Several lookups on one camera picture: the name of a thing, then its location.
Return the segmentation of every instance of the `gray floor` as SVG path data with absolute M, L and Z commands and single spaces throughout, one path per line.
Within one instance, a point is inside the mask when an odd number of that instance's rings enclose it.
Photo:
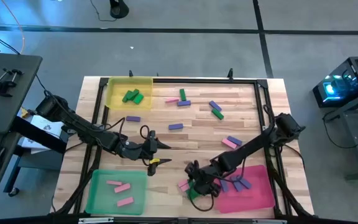
M 103 10 L 107 1 L 94 2 L 101 17 L 109 19 Z M 7 3 L 28 26 L 257 28 L 252 0 L 128 0 L 128 17 L 112 23 L 97 21 L 89 1 Z M 259 0 L 259 5 L 265 29 L 358 30 L 357 0 Z M 1 24 L 14 21 L 0 3 Z M 85 75 L 127 75 L 131 69 L 135 75 L 145 76 L 158 72 L 160 76 L 224 77 L 232 67 L 235 77 L 266 77 L 256 34 L 26 32 L 25 36 L 25 54 L 44 58 L 39 76 L 45 86 L 66 98 L 72 108 Z M 21 48 L 18 32 L 0 31 L 0 38 Z M 358 56 L 358 36 L 267 35 L 266 39 L 273 75 L 285 79 L 292 114 L 307 127 L 300 147 L 315 213 L 358 221 L 358 181 L 343 178 L 357 172 L 353 152 L 328 141 L 321 122 L 324 111 L 311 94 L 311 89 L 342 61 Z M 34 82 L 24 106 L 35 108 L 42 97 L 39 84 Z M 330 124 L 329 130 L 341 132 L 341 127 Z M 332 135 L 342 145 L 348 144 L 342 135 Z M 0 189 L 0 208 L 6 208 L 0 218 L 46 214 L 57 177 L 56 172 L 21 172 L 16 184 L 22 190 L 18 196 L 9 198 Z

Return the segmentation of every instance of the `wooden tabletop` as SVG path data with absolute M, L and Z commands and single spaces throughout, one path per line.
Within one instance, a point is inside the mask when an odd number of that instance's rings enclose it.
M 91 121 L 100 77 L 84 77 L 76 113 Z M 287 93 L 282 79 L 268 79 L 270 99 L 275 114 L 290 113 Z M 179 97 L 179 89 L 184 88 L 191 106 L 179 108 L 175 103 L 166 104 L 167 98 Z M 224 119 L 218 120 L 211 113 L 209 101 L 214 100 L 222 109 Z M 101 122 L 103 107 L 99 112 Z M 195 84 L 195 83 L 154 83 L 152 109 L 150 111 L 109 110 L 108 123 L 131 115 L 142 117 L 142 122 L 125 122 L 122 133 L 130 141 L 142 143 L 139 128 L 146 124 L 156 130 L 157 137 L 171 149 L 158 150 L 155 157 L 171 158 L 171 162 L 157 168 L 153 177 L 148 177 L 147 200 L 144 217 L 208 217 L 208 218 L 273 218 L 273 209 L 265 208 L 248 212 L 219 213 L 212 209 L 199 212 L 179 191 L 177 182 L 186 179 L 185 166 L 190 161 L 199 160 L 200 166 L 209 164 L 209 160 L 228 150 L 221 140 L 228 135 L 243 142 L 250 141 L 260 134 L 259 119 L 256 109 L 254 87 L 250 84 Z M 168 125 L 183 123 L 184 128 L 169 131 Z M 76 136 L 70 138 L 67 147 L 78 144 Z M 297 141 L 289 144 L 299 151 Z M 78 185 L 86 145 L 83 144 L 68 151 L 63 160 L 56 186 L 54 205 L 59 209 L 70 197 Z M 284 147 L 282 152 L 283 166 L 288 188 L 306 211 L 313 213 L 308 184 L 301 158 Z M 265 165 L 264 151 L 259 150 L 246 160 L 246 166 Z M 100 169 L 109 170 L 144 170 L 142 161 L 131 161 L 102 151 Z M 284 211 L 281 190 L 277 188 L 280 209 Z M 85 209 L 88 199 L 89 184 L 85 188 L 81 211 Z M 199 198 L 199 207 L 210 206 L 211 198 Z

